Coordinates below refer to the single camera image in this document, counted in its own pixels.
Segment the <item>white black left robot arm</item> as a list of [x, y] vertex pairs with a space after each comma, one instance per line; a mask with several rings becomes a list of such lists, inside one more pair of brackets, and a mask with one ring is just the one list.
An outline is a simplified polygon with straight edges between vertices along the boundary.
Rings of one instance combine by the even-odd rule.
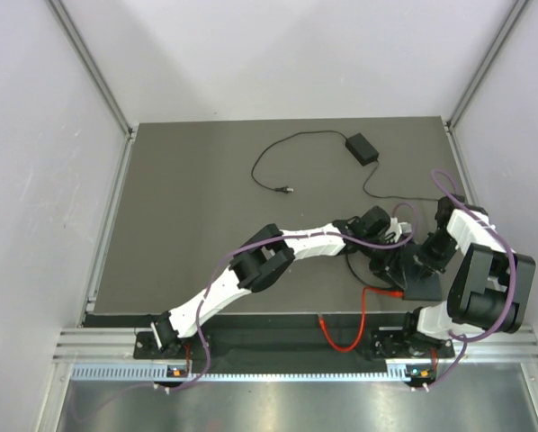
[[232, 302], [273, 286], [296, 261], [337, 257], [357, 251], [399, 252], [417, 229], [375, 206], [361, 217], [333, 220], [313, 229], [286, 230], [276, 224], [261, 228], [243, 246], [228, 253], [208, 284], [189, 301], [152, 319], [154, 346], [164, 356], [177, 356], [185, 340]]

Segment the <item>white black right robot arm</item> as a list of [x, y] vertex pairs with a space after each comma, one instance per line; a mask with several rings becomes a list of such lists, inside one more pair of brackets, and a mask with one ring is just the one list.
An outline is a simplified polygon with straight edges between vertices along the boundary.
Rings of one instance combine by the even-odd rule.
[[463, 331], [513, 334], [525, 317], [534, 259], [516, 252], [508, 257], [487, 212], [472, 205], [464, 211], [455, 201], [465, 203], [465, 198], [455, 194], [438, 201], [436, 230], [416, 246], [406, 265], [406, 274], [421, 283], [438, 280], [453, 256], [463, 255], [447, 299], [406, 315], [400, 342], [413, 356], [446, 345], [452, 336], [462, 339]]

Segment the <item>dark grey network switch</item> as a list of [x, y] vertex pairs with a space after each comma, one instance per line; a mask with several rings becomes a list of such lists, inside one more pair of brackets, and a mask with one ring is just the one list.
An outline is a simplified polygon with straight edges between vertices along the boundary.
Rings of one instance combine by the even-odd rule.
[[417, 261], [419, 248], [417, 244], [408, 244], [402, 249], [403, 299], [413, 302], [440, 302], [443, 296], [439, 275]]

